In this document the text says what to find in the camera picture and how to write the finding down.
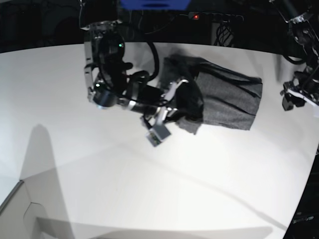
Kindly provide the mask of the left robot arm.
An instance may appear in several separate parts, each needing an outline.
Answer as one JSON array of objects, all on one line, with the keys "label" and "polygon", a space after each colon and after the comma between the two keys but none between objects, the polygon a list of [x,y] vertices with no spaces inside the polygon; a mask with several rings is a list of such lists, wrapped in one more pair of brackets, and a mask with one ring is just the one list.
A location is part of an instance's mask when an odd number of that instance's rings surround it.
[{"label": "left robot arm", "polygon": [[290,111],[294,107],[300,108],[309,103],[319,105],[319,13],[307,0],[271,0],[283,20],[291,27],[295,42],[303,47],[305,60],[289,62],[306,65],[303,71],[295,71],[290,81],[283,83],[282,107]]}]

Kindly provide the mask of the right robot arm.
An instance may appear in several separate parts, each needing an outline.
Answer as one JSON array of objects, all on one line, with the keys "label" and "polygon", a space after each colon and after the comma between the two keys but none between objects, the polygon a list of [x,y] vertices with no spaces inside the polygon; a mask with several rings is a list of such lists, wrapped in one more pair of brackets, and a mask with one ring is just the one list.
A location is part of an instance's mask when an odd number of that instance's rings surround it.
[{"label": "right robot arm", "polygon": [[[161,89],[148,85],[160,72],[160,59],[153,42],[129,22],[120,20],[118,1],[80,1],[79,27],[84,35],[85,83],[88,101],[99,108],[118,105],[140,113],[147,139],[154,146],[163,143],[171,133],[165,124],[178,112],[173,106],[177,89],[188,80],[179,77]],[[154,71],[141,70],[133,74],[131,62],[124,62],[125,40],[120,28],[130,28],[140,35],[154,59]]]}]

